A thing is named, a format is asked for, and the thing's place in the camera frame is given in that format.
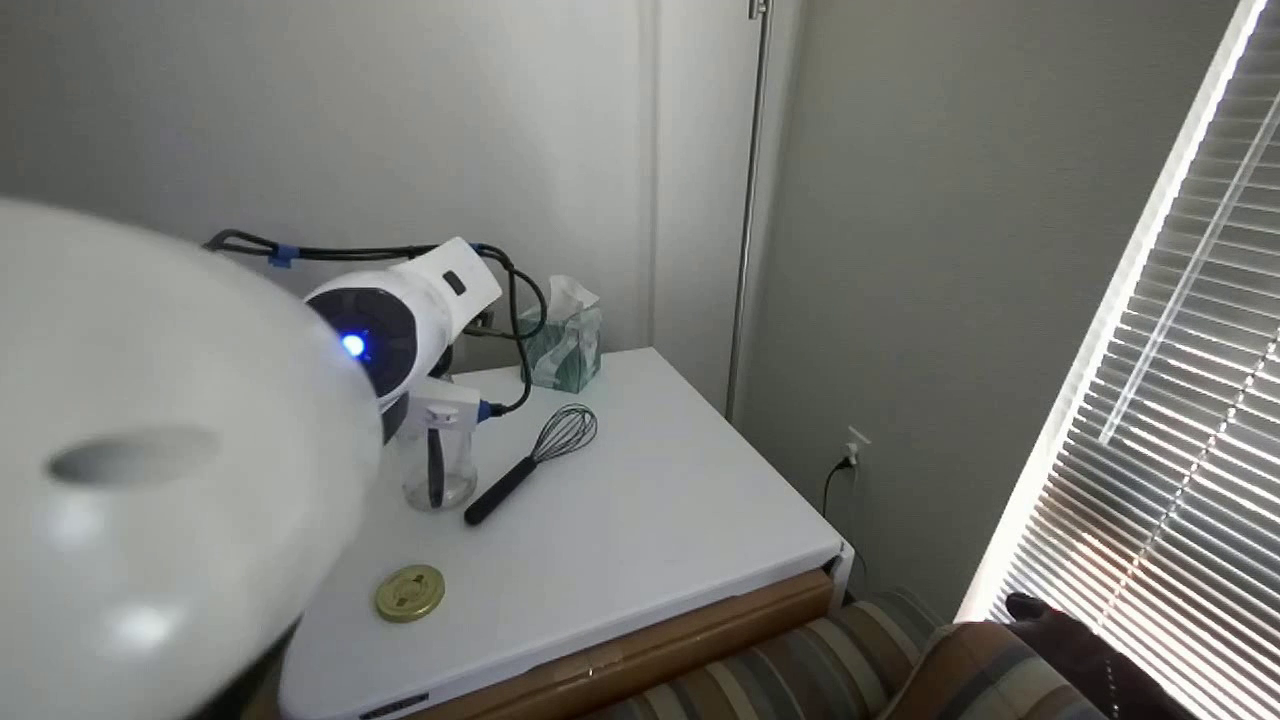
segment electrical outlet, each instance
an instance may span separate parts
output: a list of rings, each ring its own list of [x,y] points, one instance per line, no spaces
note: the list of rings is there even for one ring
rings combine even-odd
[[[864,458],[864,449],[873,446],[873,438],[853,425],[844,425],[844,430],[848,430],[844,460],[856,465]]]

